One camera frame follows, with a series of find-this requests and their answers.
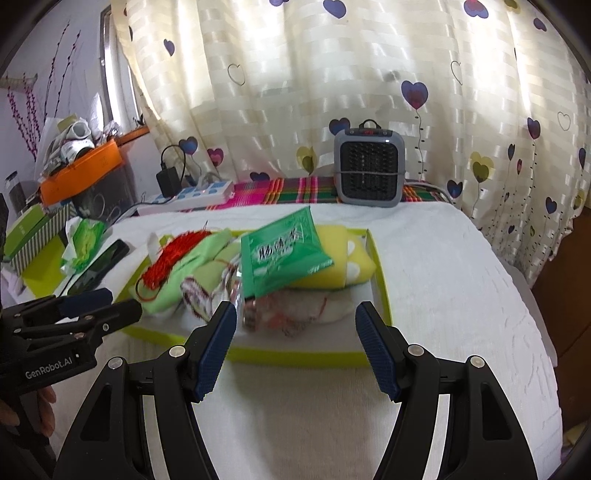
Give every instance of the green plastic bag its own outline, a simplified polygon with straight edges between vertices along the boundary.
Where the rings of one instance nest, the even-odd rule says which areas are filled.
[[[244,298],[258,298],[329,267],[310,207],[294,212],[241,240]]]

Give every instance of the white cloth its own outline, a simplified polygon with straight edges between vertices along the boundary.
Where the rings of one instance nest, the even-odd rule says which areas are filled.
[[[302,205],[167,213],[116,225],[114,238],[140,247],[148,234],[202,228],[257,228]],[[562,423],[556,381],[535,322],[490,245],[465,215],[443,203],[395,209],[312,205],[316,223],[369,228],[384,269],[392,317],[409,342],[440,358],[473,354],[491,366],[504,389],[544,480],[560,463]],[[105,277],[125,282],[121,262]],[[130,361],[162,349],[116,333],[99,349],[99,367],[56,386],[59,449],[98,370],[114,355]],[[447,424],[440,400],[425,479],[436,478]],[[372,478],[398,406],[379,392],[370,369],[307,370],[225,363],[216,388],[195,406],[212,462],[222,479]],[[154,418],[148,435],[157,442]],[[162,475],[162,454],[153,449]]]

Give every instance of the heater grille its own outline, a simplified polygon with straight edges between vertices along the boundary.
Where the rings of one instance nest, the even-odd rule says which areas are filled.
[[[391,143],[348,141],[340,148],[342,192],[348,198],[389,202],[398,193],[398,149]]]

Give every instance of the yellow sponge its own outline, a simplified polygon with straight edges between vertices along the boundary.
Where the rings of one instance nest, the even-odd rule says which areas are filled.
[[[324,253],[333,259],[331,267],[301,278],[291,288],[338,290],[367,282],[375,273],[375,263],[361,239],[342,225],[316,225]]]
[[[375,263],[365,251],[361,239],[347,232],[347,277],[346,285],[367,282],[375,273]]]
[[[315,274],[293,282],[290,287],[309,290],[313,288],[322,290],[344,288],[347,277],[347,237],[349,232],[342,225],[316,225],[316,231],[324,253],[332,258],[334,263]]]

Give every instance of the human hand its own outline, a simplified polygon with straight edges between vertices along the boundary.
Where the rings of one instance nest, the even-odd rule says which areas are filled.
[[[37,390],[37,403],[41,417],[41,433],[49,438],[56,429],[56,417],[51,404],[56,402],[56,393],[51,387]],[[0,423],[8,427],[18,427],[21,420],[13,409],[0,400]]]

